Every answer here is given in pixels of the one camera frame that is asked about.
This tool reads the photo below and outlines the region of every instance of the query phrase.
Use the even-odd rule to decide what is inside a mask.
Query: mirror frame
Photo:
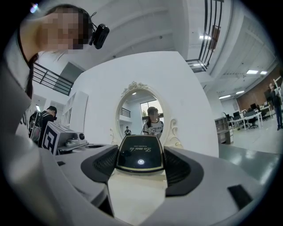
[[[166,101],[152,87],[149,87],[148,85],[142,83],[137,83],[135,81],[133,81],[128,86],[128,88],[124,89],[124,91],[121,94],[121,99],[116,107],[116,112],[114,115],[115,126],[110,129],[110,131],[112,132],[112,134],[110,134],[110,136],[112,137],[111,144],[119,146],[122,143],[123,138],[120,134],[120,123],[119,123],[120,109],[123,106],[126,99],[137,91],[146,91],[150,93],[154,98],[157,99],[157,101],[161,105],[164,114],[164,128],[162,135],[160,137],[160,143],[162,147],[169,146],[169,147],[183,148],[181,142],[176,137],[176,131],[177,131],[177,127],[175,126],[176,119],[172,118],[171,111],[168,108]]]

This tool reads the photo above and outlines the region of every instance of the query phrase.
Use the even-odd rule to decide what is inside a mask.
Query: black hair
[[[149,116],[147,118],[146,126],[147,126],[147,128],[151,127],[151,120],[150,120]]]
[[[73,46],[73,49],[82,49],[84,44],[87,44],[89,39],[92,36],[92,20],[91,16],[82,8],[79,8],[77,6],[71,5],[71,4],[60,4],[57,5],[50,10],[47,11],[45,15],[49,15],[51,13],[54,13],[56,10],[64,10],[64,9],[72,9],[74,12],[79,14],[79,19],[82,19],[83,21],[83,27],[82,27],[82,34],[79,34],[78,39],[76,40],[76,43]],[[32,86],[32,80],[34,77],[34,62],[38,60],[38,54],[35,54],[31,60],[28,62],[28,66],[30,68],[30,73],[27,79],[27,86],[26,86],[26,94],[30,99],[32,99],[32,93],[33,93],[33,86]]]
[[[47,108],[47,110],[55,111],[55,115],[57,114],[57,108],[55,108],[53,106],[50,106],[49,108]]]
[[[151,114],[154,113],[155,111],[158,112],[158,109],[155,108],[155,107],[149,107],[149,108],[147,109],[147,114],[148,114],[148,118],[147,118],[147,122],[146,122],[147,128],[151,127],[151,119],[150,119],[150,116],[149,116],[149,115],[151,115]]]

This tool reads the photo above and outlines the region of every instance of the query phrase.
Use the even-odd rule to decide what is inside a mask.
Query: person
[[[281,79],[282,79],[282,83],[281,83],[281,100],[283,101],[283,70],[280,70],[280,76],[281,76]]]
[[[50,106],[49,108],[47,108],[46,111],[41,112],[42,127],[41,127],[41,131],[40,131],[38,147],[42,147],[42,140],[43,140],[43,136],[44,136],[44,132],[45,132],[47,123],[48,122],[54,122],[57,119],[56,114],[57,114],[57,109],[53,106]]]
[[[277,130],[280,130],[280,129],[283,129],[283,124],[282,124],[282,110],[281,110],[279,92],[274,90],[274,85],[272,83],[269,84],[269,87],[271,89],[270,94],[271,94],[274,110],[276,113],[277,123],[278,123]]]
[[[35,119],[36,119],[36,115],[37,115],[37,110],[30,116],[30,120],[29,120],[29,128],[28,128],[28,132],[29,132],[29,137],[31,137],[31,133],[32,133],[32,129],[34,127],[35,124]]]
[[[129,126],[126,126],[125,136],[130,136],[130,135],[132,135],[132,131],[129,129]]]
[[[51,8],[45,16],[24,20],[11,37],[4,51],[4,64],[30,99],[33,95],[33,63],[42,51],[82,49],[92,37],[90,15],[82,8],[61,4]],[[27,109],[16,134],[29,136]]]
[[[154,135],[159,139],[163,132],[163,122],[159,120],[158,109],[149,107],[147,109],[148,120],[143,127],[144,135]]]

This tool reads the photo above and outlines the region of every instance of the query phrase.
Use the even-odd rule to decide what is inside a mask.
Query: man standing
[[[129,130],[129,126],[126,126],[126,130],[125,130],[125,136],[130,136],[132,135],[131,130]]]
[[[283,70],[280,70],[280,76],[282,78],[282,83],[281,83],[281,100],[283,100]]]
[[[274,85],[272,83],[269,84],[269,87],[271,89],[270,95],[272,97],[272,102],[278,123],[277,130],[280,130],[280,128],[283,129],[283,124],[282,124],[282,110],[281,110],[281,101],[279,97],[279,92],[278,90],[277,91],[274,90]]]
[[[50,122],[54,122],[57,117],[57,109],[53,106],[50,106],[49,108],[47,108],[46,111],[41,112],[42,115],[42,128],[41,128],[41,132],[40,132],[40,138],[38,141],[38,146],[41,147],[42,146],[42,140],[43,140],[43,135],[47,126],[47,123]]]

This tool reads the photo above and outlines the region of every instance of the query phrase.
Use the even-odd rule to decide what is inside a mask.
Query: white table
[[[244,118],[240,118],[240,119],[237,119],[237,120],[232,120],[230,121],[232,123],[232,128],[234,130],[234,125],[236,122],[239,122],[239,121],[244,121],[244,128],[246,130],[246,123],[245,123],[245,120],[249,120],[251,118],[254,118],[254,117],[257,117],[258,121],[259,121],[259,128],[261,129],[261,126],[263,126],[263,123],[262,123],[262,116],[261,116],[261,112],[255,114],[255,115],[252,115],[252,116],[249,116],[249,117],[244,117]]]
[[[260,110],[262,111],[262,110],[265,110],[265,109],[269,109],[269,114],[270,114],[270,117],[271,118],[273,118],[273,115],[271,115],[271,108],[270,108],[270,105],[268,105],[267,107],[265,107],[265,108],[261,108]]]

